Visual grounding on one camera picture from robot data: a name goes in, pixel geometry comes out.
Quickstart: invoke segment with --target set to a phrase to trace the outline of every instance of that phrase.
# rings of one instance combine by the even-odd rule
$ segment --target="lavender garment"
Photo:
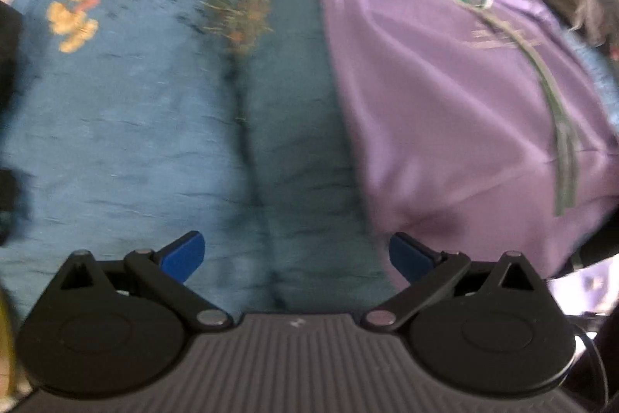
[[[577,205],[554,216],[553,121],[527,57],[452,0],[323,0],[340,97],[378,239],[556,272],[619,202],[619,148],[593,84],[540,0],[491,11],[558,81],[578,148]]]

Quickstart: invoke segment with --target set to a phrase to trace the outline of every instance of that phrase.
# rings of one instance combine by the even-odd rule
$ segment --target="bed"
[[[21,316],[71,251],[119,258],[189,230],[207,260],[188,285],[236,316],[360,313],[394,292],[319,0],[12,5],[25,27],[0,160],[23,201],[0,280]],[[566,38],[619,127],[607,62]]]

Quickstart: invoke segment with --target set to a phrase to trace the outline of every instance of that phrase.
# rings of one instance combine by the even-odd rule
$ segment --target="cable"
[[[572,324],[574,333],[584,344],[591,362],[591,372],[593,374],[593,385],[599,394],[598,403],[604,408],[609,403],[609,382],[606,378],[606,369],[600,351],[593,343],[593,340],[587,336],[583,328],[577,324]]]

